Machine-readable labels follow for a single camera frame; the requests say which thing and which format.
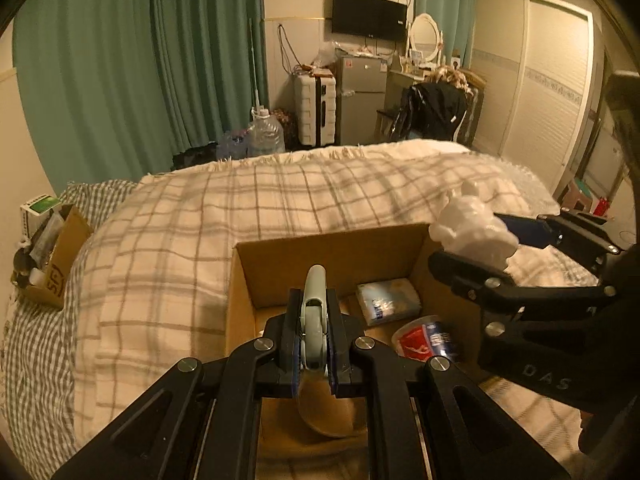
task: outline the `white suitcase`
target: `white suitcase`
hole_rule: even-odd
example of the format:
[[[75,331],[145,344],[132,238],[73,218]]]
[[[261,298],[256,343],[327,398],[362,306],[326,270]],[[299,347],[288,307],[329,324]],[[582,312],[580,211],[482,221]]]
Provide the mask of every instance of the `white suitcase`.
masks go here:
[[[298,75],[294,83],[298,138],[319,148],[335,142],[335,79]]]

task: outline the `white closet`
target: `white closet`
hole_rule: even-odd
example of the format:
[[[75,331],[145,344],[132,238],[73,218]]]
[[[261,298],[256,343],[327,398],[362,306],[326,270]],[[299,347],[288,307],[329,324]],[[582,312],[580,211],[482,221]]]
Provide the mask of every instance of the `white closet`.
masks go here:
[[[583,130],[593,18],[559,0],[477,0],[471,69],[487,79],[474,146],[553,192]]]

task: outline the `bed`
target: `bed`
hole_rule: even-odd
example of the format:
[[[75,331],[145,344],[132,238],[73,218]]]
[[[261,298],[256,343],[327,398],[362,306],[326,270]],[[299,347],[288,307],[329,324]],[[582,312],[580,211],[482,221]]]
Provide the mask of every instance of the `bed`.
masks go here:
[[[222,357],[237,242],[431,222],[465,179],[496,211],[558,213],[528,170],[421,139],[70,184],[62,198],[96,231],[76,258],[65,308],[12,298],[3,332],[0,413],[16,455],[34,479],[47,479],[179,358]],[[508,272],[523,285],[594,283],[552,248],[519,248]],[[577,410],[505,380],[484,387],[579,478]],[[366,452],[262,461],[257,478],[316,473],[366,478]]]

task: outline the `television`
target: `television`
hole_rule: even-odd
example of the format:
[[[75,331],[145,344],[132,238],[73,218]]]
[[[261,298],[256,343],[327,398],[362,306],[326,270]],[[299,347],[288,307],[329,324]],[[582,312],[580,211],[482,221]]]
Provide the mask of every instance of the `television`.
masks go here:
[[[391,0],[334,0],[331,31],[404,41],[406,8]]]

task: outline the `mini fridge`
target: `mini fridge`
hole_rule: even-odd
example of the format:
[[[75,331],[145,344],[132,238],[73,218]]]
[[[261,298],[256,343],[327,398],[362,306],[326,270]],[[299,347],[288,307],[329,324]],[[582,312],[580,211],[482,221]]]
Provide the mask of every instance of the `mini fridge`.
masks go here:
[[[377,110],[385,104],[386,61],[344,56],[337,65],[337,143],[373,144]]]

